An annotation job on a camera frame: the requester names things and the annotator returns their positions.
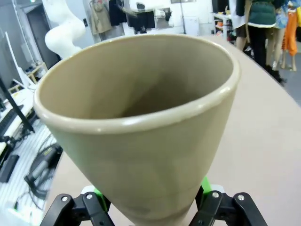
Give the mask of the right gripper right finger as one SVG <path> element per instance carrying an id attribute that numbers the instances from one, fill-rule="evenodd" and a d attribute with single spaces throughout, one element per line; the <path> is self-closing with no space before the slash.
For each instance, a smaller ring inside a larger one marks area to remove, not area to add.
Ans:
<path id="1" fill-rule="evenodd" d="M 228 226 L 265 226 L 266 221 L 248 193 L 233 197 L 214 190 L 207 177 L 195 197 L 197 213 L 190 226 L 212 226 L 215 221 L 224 221 Z"/>

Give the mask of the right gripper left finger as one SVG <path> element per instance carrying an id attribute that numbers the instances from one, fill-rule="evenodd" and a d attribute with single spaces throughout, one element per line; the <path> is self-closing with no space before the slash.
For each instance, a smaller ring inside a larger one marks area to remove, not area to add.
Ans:
<path id="1" fill-rule="evenodd" d="M 112 226 L 108 214 L 111 203 L 103 195 L 86 192 L 73 198 L 69 194 L 59 194 L 46 212 L 42 226 L 79 226 L 89 221 L 94 226 Z"/>

